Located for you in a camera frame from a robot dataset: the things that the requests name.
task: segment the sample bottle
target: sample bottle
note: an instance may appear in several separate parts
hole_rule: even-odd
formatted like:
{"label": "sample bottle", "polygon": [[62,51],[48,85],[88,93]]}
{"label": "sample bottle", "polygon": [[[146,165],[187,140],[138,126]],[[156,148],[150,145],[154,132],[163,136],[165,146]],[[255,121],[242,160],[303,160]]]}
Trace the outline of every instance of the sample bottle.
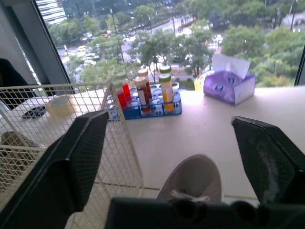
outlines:
{"label": "sample bottle", "polygon": [[160,70],[161,74],[169,74],[169,75],[172,76],[172,68],[168,65],[167,66],[161,66],[159,68],[159,70]]}
{"label": "sample bottle", "polygon": [[[170,74],[161,74],[159,76],[161,84],[162,97],[165,103],[173,102],[173,86],[172,77]],[[173,111],[173,104],[164,104],[165,111],[170,113]]]}
{"label": "sample bottle", "polygon": [[112,82],[112,84],[115,88],[116,94],[118,95],[121,107],[125,107],[127,105],[127,102],[126,102],[126,98],[125,98],[123,87],[122,87],[123,86],[122,81],[115,80]]}
{"label": "sample bottle", "polygon": [[142,106],[141,110],[145,114],[149,113],[151,108],[149,106],[145,106],[149,104],[149,96],[147,91],[147,80],[145,77],[137,77],[133,81],[134,85],[137,87],[140,104]]}
{"label": "sample bottle", "polygon": [[148,92],[148,98],[151,101],[151,99],[152,99],[152,92],[151,92],[151,87],[149,86],[148,70],[147,69],[140,69],[138,71],[138,76],[139,77],[145,77],[145,79],[147,80],[146,87],[147,87],[147,92]]}
{"label": "sample bottle", "polygon": [[127,74],[126,72],[121,72],[121,73],[117,73],[116,74],[116,78],[118,80],[122,81],[123,84],[123,91],[124,91],[124,95],[127,101],[131,101],[132,98],[130,96],[130,89],[129,89],[129,85],[128,85],[128,79],[127,79]]}

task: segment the tissue box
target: tissue box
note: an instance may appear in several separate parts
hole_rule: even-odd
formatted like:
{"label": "tissue box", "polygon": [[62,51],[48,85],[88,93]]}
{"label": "tissue box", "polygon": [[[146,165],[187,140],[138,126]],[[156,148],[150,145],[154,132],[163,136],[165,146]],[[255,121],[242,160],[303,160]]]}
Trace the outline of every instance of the tissue box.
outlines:
{"label": "tissue box", "polygon": [[247,74],[244,79],[227,71],[218,71],[205,78],[203,92],[232,105],[238,105],[254,94],[255,76]]}

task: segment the shoe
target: shoe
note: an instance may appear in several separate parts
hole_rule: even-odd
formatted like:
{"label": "shoe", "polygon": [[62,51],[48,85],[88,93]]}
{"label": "shoe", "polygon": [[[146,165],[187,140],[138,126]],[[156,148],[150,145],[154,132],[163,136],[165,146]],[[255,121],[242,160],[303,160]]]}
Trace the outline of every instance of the shoe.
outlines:
{"label": "shoe", "polygon": [[181,162],[157,196],[157,199],[171,198],[221,202],[221,179],[216,164],[205,155],[194,155]]}

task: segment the shoelace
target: shoelace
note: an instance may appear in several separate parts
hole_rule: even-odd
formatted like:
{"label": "shoelace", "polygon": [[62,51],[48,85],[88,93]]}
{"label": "shoelace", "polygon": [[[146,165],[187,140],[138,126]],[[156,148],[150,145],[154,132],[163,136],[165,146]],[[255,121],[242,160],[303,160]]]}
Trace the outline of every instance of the shoelace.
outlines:
{"label": "shoelace", "polygon": [[171,196],[177,199],[191,199],[192,202],[203,202],[210,200],[208,196],[193,197],[183,192],[178,192],[176,190],[171,191]]}

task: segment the wire basket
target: wire basket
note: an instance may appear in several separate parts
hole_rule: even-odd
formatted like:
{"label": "wire basket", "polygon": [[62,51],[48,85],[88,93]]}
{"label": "wire basket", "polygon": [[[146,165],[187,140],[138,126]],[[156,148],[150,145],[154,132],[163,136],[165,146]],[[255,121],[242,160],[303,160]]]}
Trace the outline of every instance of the wire basket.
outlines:
{"label": "wire basket", "polygon": [[[52,106],[58,98],[66,103]],[[110,120],[98,173],[84,211],[72,214],[65,228],[103,228],[112,197],[139,197],[142,172],[112,84],[2,87],[0,99],[0,212],[75,118],[100,110]]]}

